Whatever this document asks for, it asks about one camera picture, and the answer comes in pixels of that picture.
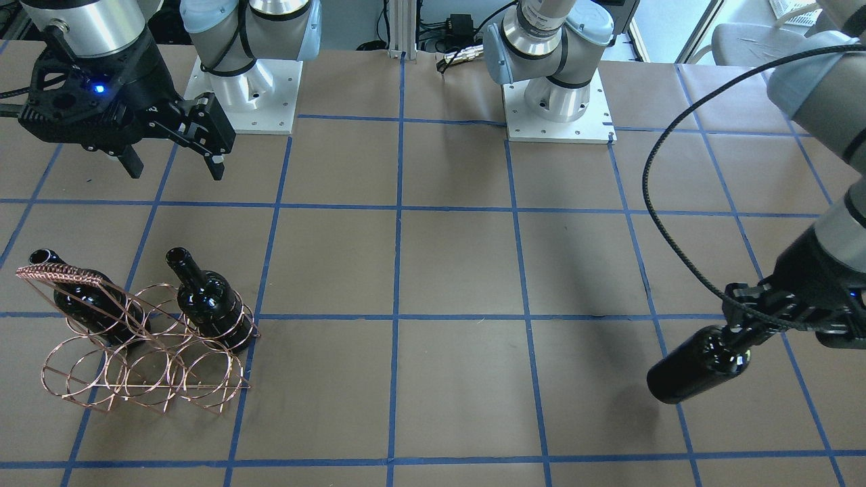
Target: copper wire rack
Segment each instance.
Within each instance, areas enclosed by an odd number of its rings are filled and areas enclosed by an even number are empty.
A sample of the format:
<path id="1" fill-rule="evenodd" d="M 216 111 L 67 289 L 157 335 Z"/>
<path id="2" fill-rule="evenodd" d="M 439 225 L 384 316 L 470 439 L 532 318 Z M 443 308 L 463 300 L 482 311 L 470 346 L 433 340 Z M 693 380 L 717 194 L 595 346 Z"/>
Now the copper wire rack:
<path id="1" fill-rule="evenodd" d="M 132 295 L 91 271 L 61 263 L 21 267 L 16 275 L 60 311 L 74 333 L 54 347 L 42 365 L 42 385 L 54 396 L 99 412 L 129 402 L 161 414 L 180 398 L 219 415 L 242 389 L 250 387 L 241 359 L 219 341 L 242 329 L 245 319 L 250 324 L 247 338 L 259 336 L 246 304 L 234 327 L 205 338 L 177 308 L 178 290 L 170 284 L 155 284 Z M 57 283 L 93 286 L 122 313 L 109 315 Z M 108 316 L 113 325 L 99 333 L 85 328 L 59 309 L 45 288 Z M 112 344 L 106 335 L 116 331 L 114 327 L 128 328 L 132 338 Z"/>

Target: metal base plate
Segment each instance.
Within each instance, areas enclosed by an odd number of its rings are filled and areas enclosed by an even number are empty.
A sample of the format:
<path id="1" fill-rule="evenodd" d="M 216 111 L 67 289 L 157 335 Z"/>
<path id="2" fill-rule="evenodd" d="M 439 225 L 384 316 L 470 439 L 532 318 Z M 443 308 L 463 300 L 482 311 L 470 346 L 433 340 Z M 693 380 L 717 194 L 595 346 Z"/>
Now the metal base plate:
<path id="1" fill-rule="evenodd" d="M 303 62 L 279 59 L 259 60 L 274 77 L 276 90 L 272 94 L 274 103 L 250 112 L 230 112 L 231 126 L 237 133 L 266 133 L 272 135 L 291 135 L 294 124 L 294 110 L 298 102 L 298 88 L 301 86 Z M 210 75 L 201 70 L 202 62 L 196 58 L 192 67 L 190 82 L 186 85 L 184 98 L 187 100 L 206 91 L 213 91 Z"/>
<path id="2" fill-rule="evenodd" d="M 617 141 L 611 110 L 596 71 L 590 81 L 591 98 L 584 115 L 574 122 L 558 123 L 534 114 L 523 100 L 529 81 L 518 81 L 502 87 L 508 139 L 516 142 L 565 142 L 573 144 L 607 144 Z"/>

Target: chair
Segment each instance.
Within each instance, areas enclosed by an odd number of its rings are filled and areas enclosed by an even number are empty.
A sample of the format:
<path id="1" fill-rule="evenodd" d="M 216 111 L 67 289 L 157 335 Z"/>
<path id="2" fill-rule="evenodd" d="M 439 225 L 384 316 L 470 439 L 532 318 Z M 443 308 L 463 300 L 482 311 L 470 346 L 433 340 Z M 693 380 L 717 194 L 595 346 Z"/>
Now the chair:
<path id="1" fill-rule="evenodd" d="M 771 26 L 751 23 L 721 23 L 713 30 L 713 40 L 697 51 L 689 63 L 698 62 L 708 52 L 719 66 L 760 66 L 790 54 L 805 39 L 796 32 L 782 29 L 786 22 L 818 9 L 818 3 L 792 10 Z"/>

